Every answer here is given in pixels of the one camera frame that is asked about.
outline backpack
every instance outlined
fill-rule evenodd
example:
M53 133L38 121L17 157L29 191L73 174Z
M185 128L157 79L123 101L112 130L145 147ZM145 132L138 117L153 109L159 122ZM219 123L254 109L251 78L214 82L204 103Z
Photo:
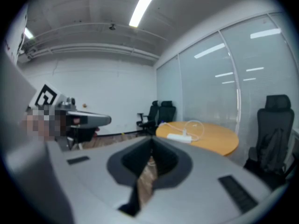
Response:
M258 156L260 168L267 173L283 174L287 149L287 136L283 129L277 128L272 134L264 136Z

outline chair backrest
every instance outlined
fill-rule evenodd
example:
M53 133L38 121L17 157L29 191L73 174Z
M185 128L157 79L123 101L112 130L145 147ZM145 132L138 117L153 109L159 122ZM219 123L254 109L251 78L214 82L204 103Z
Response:
M163 101L159 108L158 125L163 122L172 122L176 107L172 106L172 101Z
M153 105L150 107L148 120L155 120L159 110L158 101L153 101Z
M258 139L256 149L259 152L266 135L281 128L288 142L294 121L294 111L287 95L267 96L266 106L257 112Z

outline baseboard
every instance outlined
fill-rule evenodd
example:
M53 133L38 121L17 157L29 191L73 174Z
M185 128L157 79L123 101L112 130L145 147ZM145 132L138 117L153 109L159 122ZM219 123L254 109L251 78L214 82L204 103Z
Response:
M130 134L130 133L140 133L142 130L136 130L131 132L125 132L124 134ZM104 135L98 135L97 137L109 137L109 136L117 136L122 135L123 133L114 133L114 134L104 134Z

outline round table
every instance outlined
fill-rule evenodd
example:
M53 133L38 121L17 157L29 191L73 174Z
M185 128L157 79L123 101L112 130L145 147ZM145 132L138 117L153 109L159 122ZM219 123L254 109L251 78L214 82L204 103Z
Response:
M170 122L169 124L176 128L183 129L186 122ZM191 145L208 149L223 156L227 156L234 152L238 145L238 136L228 128L219 125L203 123L205 133L199 141L192 141ZM199 123L191 122L186 127L187 132L200 136L202 134L202 126ZM167 138L170 133L182 134L182 132L171 128L168 125L158 127L156 136Z

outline power cord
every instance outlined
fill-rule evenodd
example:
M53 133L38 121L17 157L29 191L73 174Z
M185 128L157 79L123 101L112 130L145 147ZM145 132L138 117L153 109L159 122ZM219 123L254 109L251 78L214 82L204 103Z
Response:
M189 132L187 132L186 126L187 126L188 124L192 123L192 122L201 124L201 126L202 126L202 133L201 133L200 136L198 136L198 135L196 135L196 134L193 134L193 133L189 133ZM178 130L178 131L182 132L182 133L183 133L183 136L190 135L191 137L192 137L192 136L196 137L196 139L193 139L193 138L192 138L192 141L195 141L195 142L196 142L196 141L199 141L199 140L202 138L202 136L205 134L205 127L204 127L204 125L203 125L199 120L189 120L188 122L185 123L185 125L184 125L184 129L179 129L179 128L175 127L175 126L170 125L169 123L161 123L161 124L159 124L159 127L160 127L160 126L163 126L163 125L168 125L169 127L171 127L171 128L173 128L173 129L175 129L175 130Z

